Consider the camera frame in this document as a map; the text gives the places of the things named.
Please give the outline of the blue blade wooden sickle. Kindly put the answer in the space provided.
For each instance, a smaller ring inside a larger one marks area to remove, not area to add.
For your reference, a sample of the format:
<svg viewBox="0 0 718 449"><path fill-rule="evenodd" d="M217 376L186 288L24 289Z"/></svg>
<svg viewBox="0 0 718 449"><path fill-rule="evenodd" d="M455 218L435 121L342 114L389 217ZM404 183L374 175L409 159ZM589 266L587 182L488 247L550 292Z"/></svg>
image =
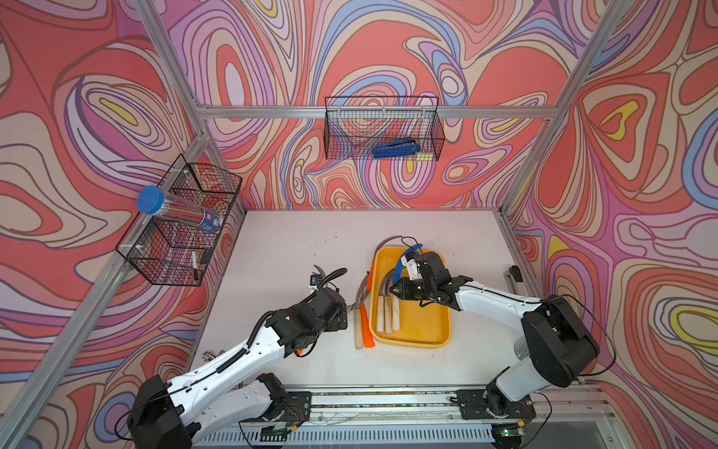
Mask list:
<svg viewBox="0 0 718 449"><path fill-rule="evenodd" d="M402 277L402 272L405 269L406 256L420 252L422 247L423 245L421 243L408 247L396 262L396 267L391 271L390 277L385 283L385 318L386 320L391 320L391 329L388 330L389 334L400 331L400 299L390 292L390 288L399 282Z"/></svg>

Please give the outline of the wooden handle sickle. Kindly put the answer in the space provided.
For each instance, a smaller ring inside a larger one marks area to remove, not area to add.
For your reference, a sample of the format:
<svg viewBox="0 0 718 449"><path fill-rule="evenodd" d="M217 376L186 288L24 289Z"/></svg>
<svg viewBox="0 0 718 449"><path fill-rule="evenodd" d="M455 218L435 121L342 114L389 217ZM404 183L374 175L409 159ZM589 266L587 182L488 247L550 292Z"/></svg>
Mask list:
<svg viewBox="0 0 718 449"><path fill-rule="evenodd" d="M356 350L364 349L361 307L364 303L366 295L368 295L368 290L366 290L366 286L368 285L368 277L369 277L369 273L367 273L365 275L365 277L363 278L363 280L360 282L359 288L357 289L357 293L355 295L355 302L352 305L353 323L355 323L355 349Z"/></svg>
<svg viewBox="0 0 718 449"><path fill-rule="evenodd" d="M379 334L384 334L386 330L385 325L385 300L384 300L384 288L385 288L385 277L380 282L379 293L377 297L377 319L376 329Z"/></svg>

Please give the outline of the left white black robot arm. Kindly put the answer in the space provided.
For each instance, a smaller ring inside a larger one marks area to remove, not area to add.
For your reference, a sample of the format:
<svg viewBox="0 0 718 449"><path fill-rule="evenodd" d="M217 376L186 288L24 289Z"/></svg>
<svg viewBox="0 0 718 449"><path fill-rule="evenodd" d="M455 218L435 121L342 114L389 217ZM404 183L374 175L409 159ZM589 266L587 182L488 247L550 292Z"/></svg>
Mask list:
<svg viewBox="0 0 718 449"><path fill-rule="evenodd" d="M190 448L202 437L284 408L280 382L261 371L298 351L308 353L325 331L345 329L346 302L322 287L285 309L263 314L228 352L185 374L145 381L126 419L138 448Z"/></svg>

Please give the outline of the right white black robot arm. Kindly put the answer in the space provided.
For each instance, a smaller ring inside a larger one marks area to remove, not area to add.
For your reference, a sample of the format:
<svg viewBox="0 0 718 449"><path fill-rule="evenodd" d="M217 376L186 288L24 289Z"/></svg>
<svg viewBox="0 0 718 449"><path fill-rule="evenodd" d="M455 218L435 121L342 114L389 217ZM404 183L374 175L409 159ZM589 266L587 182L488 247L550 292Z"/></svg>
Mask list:
<svg viewBox="0 0 718 449"><path fill-rule="evenodd" d="M489 383L485 400L498 410L546 387L568 387L600 354L599 344L567 299L503 292L464 275L452 276L434 252L409 250L390 292L422 306L472 312L523 333L527 356Z"/></svg>

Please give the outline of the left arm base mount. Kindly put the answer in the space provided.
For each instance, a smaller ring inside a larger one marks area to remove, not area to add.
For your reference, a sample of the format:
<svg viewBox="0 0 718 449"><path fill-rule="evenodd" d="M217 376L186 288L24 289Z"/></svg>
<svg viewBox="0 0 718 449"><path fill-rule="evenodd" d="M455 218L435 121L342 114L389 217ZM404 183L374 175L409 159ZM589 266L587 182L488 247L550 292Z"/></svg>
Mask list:
<svg viewBox="0 0 718 449"><path fill-rule="evenodd" d="M284 422L300 426L309 420L312 392L287 391L273 373L260 374L257 381L269 391L270 404L263 415L250 418L248 422Z"/></svg>

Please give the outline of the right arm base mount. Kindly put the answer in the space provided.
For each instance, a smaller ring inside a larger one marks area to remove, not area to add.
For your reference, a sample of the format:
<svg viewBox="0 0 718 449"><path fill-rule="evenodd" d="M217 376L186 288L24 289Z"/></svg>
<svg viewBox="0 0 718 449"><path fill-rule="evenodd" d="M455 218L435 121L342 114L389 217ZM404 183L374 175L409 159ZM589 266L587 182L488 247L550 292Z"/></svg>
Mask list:
<svg viewBox="0 0 718 449"><path fill-rule="evenodd" d="M532 421L536 411L529 396L510 401L496 388L459 389L449 402L459 408L465 420L513 420Z"/></svg>

